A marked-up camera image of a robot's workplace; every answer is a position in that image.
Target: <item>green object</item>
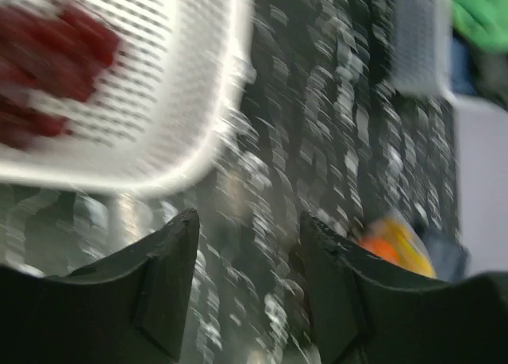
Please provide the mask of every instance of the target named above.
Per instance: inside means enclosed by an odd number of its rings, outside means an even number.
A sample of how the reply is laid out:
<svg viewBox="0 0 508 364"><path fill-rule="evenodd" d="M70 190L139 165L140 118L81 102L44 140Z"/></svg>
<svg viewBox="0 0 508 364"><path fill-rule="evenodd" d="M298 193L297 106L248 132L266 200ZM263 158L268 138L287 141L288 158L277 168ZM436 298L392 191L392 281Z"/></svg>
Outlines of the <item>green object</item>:
<svg viewBox="0 0 508 364"><path fill-rule="evenodd" d="M453 26L484 51L508 52L508 0L453 0Z"/></svg>

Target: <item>table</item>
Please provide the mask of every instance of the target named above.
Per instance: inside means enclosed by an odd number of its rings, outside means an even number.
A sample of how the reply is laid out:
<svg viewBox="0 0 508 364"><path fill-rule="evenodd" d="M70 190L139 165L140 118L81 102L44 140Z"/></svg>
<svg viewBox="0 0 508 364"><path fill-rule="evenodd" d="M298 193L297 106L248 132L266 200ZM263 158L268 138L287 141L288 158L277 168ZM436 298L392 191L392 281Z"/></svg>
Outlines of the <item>table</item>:
<svg viewBox="0 0 508 364"><path fill-rule="evenodd" d="M256 0L257 79L213 172L150 201L0 185L0 253L66 274L196 208L181 362L317 362L293 249L301 210L344 234L397 207L459 237L452 108L387 81L392 10L389 0Z"/></svg>

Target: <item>plastic bag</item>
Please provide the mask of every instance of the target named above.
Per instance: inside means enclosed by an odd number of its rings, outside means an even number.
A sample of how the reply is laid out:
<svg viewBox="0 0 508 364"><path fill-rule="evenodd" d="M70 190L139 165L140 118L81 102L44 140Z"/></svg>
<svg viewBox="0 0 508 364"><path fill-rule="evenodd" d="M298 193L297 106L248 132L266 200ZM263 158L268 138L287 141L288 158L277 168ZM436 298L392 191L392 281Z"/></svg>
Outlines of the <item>plastic bag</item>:
<svg viewBox="0 0 508 364"><path fill-rule="evenodd" d="M372 223L359 245L403 269L430 278L437 277L425 245L398 211Z"/></svg>

